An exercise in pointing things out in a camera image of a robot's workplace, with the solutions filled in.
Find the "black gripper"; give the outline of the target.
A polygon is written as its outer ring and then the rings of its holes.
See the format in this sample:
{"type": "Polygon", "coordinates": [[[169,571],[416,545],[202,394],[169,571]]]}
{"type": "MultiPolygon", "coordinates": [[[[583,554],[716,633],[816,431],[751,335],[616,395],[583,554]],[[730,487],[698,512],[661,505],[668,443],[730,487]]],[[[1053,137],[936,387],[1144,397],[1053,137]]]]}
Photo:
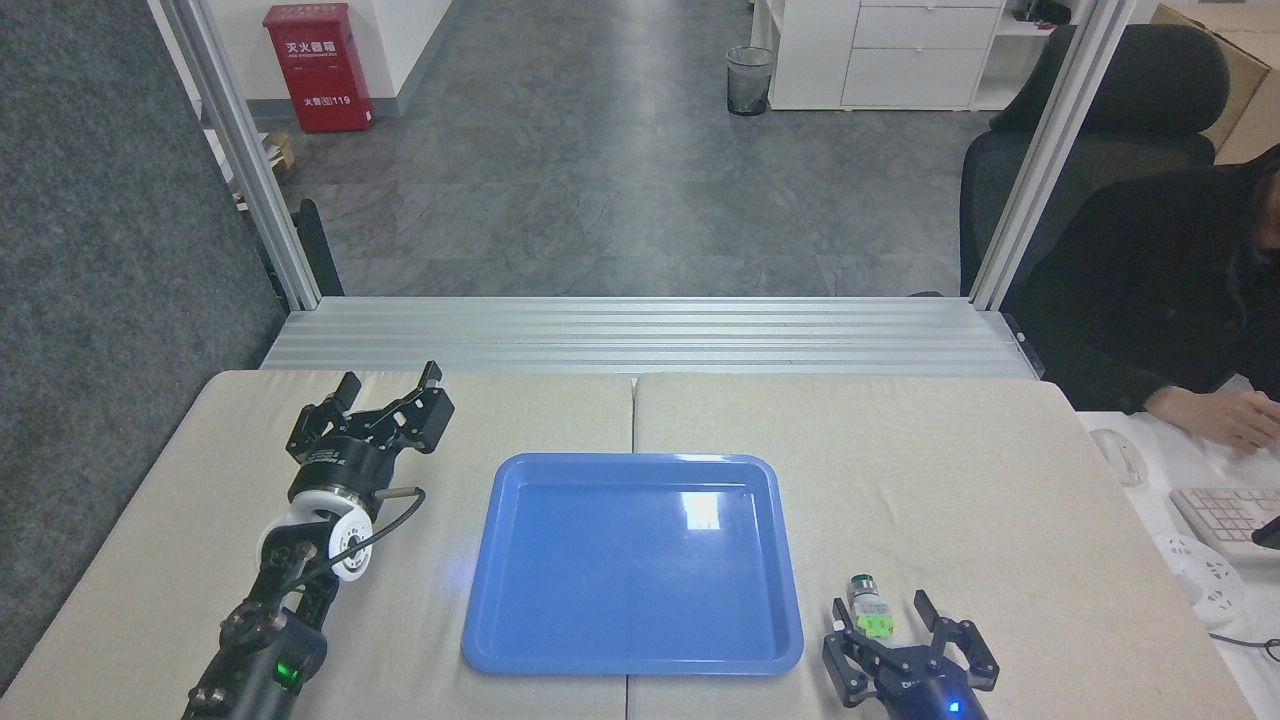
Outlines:
{"type": "Polygon", "coordinates": [[[375,500],[376,492],[390,486],[401,450],[434,452],[454,413],[439,386],[442,377],[439,365],[428,361],[406,396],[348,416],[361,382],[347,372],[319,405],[305,405],[287,441],[289,455],[300,464],[289,500],[312,489],[339,489],[360,500],[375,500]],[[346,436],[325,436],[344,429],[346,436]]]}
{"type": "Polygon", "coordinates": [[[991,692],[1000,666],[973,620],[942,616],[924,589],[913,606],[931,642],[923,676],[901,679],[897,647],[870,638],[851,619],[842,598],[833,598],[835,630],[824,637],[822,659],[841,705],[855,708],[877,698],[890,719],[989,719],[975,691],[991,692]],[[966,661],[964,670],[943,670],[945,651],[955,644],[966,661]]]}

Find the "person's hand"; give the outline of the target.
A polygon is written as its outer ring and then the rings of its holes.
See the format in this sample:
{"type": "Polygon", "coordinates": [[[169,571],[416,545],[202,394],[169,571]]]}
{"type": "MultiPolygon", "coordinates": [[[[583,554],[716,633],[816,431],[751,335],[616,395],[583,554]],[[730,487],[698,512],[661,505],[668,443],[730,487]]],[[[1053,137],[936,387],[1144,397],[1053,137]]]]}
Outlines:
{"type": "Polygon", "coordinates": [[[1243,454],[1272,448],[1279,441],[1279,404],[1260,391],[1198,395],[1188,430],[1243,454]]]}

